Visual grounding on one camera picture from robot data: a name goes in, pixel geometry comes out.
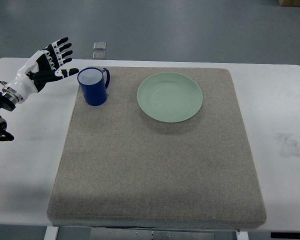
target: light green plate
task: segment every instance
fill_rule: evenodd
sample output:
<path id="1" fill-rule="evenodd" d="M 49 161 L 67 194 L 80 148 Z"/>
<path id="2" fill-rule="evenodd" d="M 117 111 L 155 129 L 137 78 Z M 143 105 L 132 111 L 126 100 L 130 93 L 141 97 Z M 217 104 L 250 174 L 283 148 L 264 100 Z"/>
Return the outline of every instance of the light green plate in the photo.
<path id="1" fill-rule="evenodd" d="M 160 72 L 139 86 L 140 108 L 151 118 L 166 123 L 182 122 L 195 115 L 203 102 L 198 84 L 176 72 Z"/>

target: gray floor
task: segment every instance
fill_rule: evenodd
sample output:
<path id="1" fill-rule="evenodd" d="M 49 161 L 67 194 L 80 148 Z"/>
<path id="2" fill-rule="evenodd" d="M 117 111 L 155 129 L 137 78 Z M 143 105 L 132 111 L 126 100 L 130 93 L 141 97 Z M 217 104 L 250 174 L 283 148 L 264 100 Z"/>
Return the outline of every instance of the gray floor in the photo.
<path id="1" fill-rule="evenodd" d="M 108 60 L 300 65 L 300 7 L 277 0 L 0 0 L 0 58 L 28 58 L 63 37 L 75 59 L 91 59 L 94 42 L 106 42 Z M 44 239 L 44 230 L 0 225 L 0 239 Z M 85 239 L 81 230 L 62 228 L 58 239 Z"/>

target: gray cushion pad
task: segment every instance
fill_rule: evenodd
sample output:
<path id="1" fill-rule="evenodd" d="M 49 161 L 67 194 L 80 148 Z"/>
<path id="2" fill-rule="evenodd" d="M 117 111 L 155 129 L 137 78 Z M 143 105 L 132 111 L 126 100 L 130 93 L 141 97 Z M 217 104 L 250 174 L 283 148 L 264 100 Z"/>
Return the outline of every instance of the gray cushion pad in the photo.
<path id="1" fill-rule="evenodd" d="M 48 207 L 55 226 L 256 228 L 266 211 L 231 75 L 219 68 L 108 67 L 108 99 L 78 92 Z M 137 91 L 160 72 L 198 83 L 192 118 L 146 115 Z"/>

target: robotic hand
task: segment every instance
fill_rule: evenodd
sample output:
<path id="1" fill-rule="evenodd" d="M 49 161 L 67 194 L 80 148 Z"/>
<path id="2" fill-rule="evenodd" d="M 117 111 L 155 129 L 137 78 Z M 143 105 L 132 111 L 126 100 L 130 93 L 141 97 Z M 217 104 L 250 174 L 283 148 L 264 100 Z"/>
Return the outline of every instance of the robotic hand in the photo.
<path id="1" fill-rule="evenodd" d="M 14 80 L 6 84 L 0 92 L 0 109 L 12 111 L 16 104 L 23 103 L 30 94 L 40 92 L 46 83 L 55 82 L 74 74 L 77 68 L 59 69 L 72 59 L 65 58 L 71 55 L 71 47 L 67 43 L 68 38 L 62 38 L 48 45 L 46 48 L 37 51 L 18 71 Z M 12 141 L 14 137 L 6 131 L 7 122 L 0 116 L 0 141 Z"/>

